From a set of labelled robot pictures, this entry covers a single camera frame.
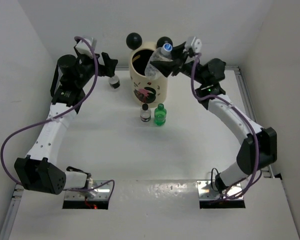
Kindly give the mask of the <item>black cap bottle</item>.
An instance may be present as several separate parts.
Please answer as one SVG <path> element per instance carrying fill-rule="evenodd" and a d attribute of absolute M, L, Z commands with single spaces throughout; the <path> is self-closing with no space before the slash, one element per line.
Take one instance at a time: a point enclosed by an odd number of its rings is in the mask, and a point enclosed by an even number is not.
<path fill-rule="evenodd" d="M 114 75 L 114 76 L 110 77 L 108 79 L 108 83 L 109 83 L 109 85 L 110 85 L 110 87 L 113 91 L 118 90 L 120 85 L 121 85 L 120 79 L 117 75 Z"/>

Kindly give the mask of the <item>green plastic bottle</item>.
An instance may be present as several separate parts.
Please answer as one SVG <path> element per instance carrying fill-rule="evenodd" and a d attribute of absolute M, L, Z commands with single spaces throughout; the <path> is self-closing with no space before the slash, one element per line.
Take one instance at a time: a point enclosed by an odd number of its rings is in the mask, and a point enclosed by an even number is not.
<path fill-rule="evenodd" d="M 157 126 L 162 126 L 166 123 L 167 110 L 163 103 L 159 103 L 154 110 L 154 123 Z"/>

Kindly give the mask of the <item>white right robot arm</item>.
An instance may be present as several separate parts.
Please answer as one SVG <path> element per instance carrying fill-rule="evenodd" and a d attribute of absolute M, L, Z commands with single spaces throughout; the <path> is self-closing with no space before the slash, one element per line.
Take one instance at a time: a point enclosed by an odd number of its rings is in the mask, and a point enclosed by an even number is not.
<path fill-rule="evenodd" d="M 247 187 L 252 186 L 257 171 L 277 161 L 276 131 L 272 127 L 262 127 L 235 107 L 220 85 L 225 79 L 226 63 L 213 58 L 201 65 L 198 38 L 178 46 L 166 41 L 159 44 L 158 49 L 161 57 L 151 60 L 150 64 L 165 77 L 182 73 L 190 77 L 192 85 L 199 83 L 199 88 L 191 87 L 194 97 L 217 116 L 240 143 L 235 163 L 218 173 L 212 185 L 221 194 L 247 178 L 250 179 Z"/>

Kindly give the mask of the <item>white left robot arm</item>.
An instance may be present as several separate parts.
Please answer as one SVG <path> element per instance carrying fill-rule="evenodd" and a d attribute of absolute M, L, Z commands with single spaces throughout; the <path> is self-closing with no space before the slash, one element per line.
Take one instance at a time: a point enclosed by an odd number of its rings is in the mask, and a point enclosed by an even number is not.
<path fill-rule="evenodd" d="M 22 186 L 29 191 L 58 195 L 64 190 L 88 192 L 91 174 L 78 168 L 57 167 L 58 152 L 71 122 L 78 115 L 83 90 L 91 77 L 114 77 L 118 60 L 111 59 L 106 52 L 96 55 L 103 63 L 77 53 L 61 56 L 56 64 L 50 88 L 52 101 L 47 123 L 24 158 L 17 158 L 15 171 Z"/>

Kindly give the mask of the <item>tall clear blue cap bottle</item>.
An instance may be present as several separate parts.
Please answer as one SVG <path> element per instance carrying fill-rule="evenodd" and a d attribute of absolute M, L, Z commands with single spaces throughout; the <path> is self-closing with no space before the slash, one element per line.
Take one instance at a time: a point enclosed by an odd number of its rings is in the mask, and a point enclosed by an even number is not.
<path fill-rule="evenodd" d="M 154 66 L 151 65 L 151 61 L 170 62 L 172 60 L 172 50 L 173 46 L 170 43 L 164 43 L 162 47 L 158 47 L 152 53 L 144 70 L 144 75 L 148 80 L 155 81 L 162 76 L 162 74 Z"/>

